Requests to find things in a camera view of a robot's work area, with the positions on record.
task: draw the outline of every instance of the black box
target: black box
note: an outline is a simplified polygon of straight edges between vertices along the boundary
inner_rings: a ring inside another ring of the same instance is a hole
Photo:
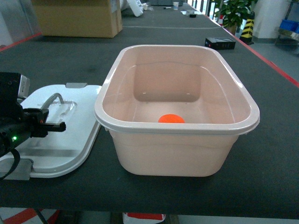
[[[205,47],[215,50],[235,49],[235,41],[230,38],[206,38]]]

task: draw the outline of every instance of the white cup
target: white cup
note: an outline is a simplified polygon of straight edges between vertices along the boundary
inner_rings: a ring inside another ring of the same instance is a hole
[[[178,10],[178,2],[177,1],[173,2],[173,10]]]

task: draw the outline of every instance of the cable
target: cable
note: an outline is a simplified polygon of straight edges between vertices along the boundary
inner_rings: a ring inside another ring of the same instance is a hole
[[[18,166],[19,162],[20,162],[20,154],[19,152],[14,148],[13,150],[11,150],[11,153],[14,156],[14,163],[12,164],[10,170],[8,171],[7,174],[5,174],[3,177],[0,177],[0,181],[2,181],[5,177],[7,177],[8,175],[10,175]]]
[[[38,209],[34,209],[40,220],[42,221],[43,224],[49,224],[48,221],[45,219],[45,217],[42,215],[41,211]]]

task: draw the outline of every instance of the black table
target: black table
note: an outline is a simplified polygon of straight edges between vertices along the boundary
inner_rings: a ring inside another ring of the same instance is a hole
[[[0,70],[31,79],[30,92],[50,84],[102,85],[119,52],[137,44],[203,46],[230,37],[203,15],[154,7],[135,18],[123,12],[113,39],[38,36],[0,53]],[[219,51],[260,108],[261,122],[239,137],[216,174],[138,176],[118,162],[101,128],[85,163],[52,179],[1,181],[0,206],[208,216],[299,219],[299,89],[239,42]]]

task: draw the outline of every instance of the orange ball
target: orange ball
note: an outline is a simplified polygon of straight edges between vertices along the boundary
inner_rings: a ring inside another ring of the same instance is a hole
[[[184,119],[176,114],[166,114],[159,118],[159,123],[185,123]]]

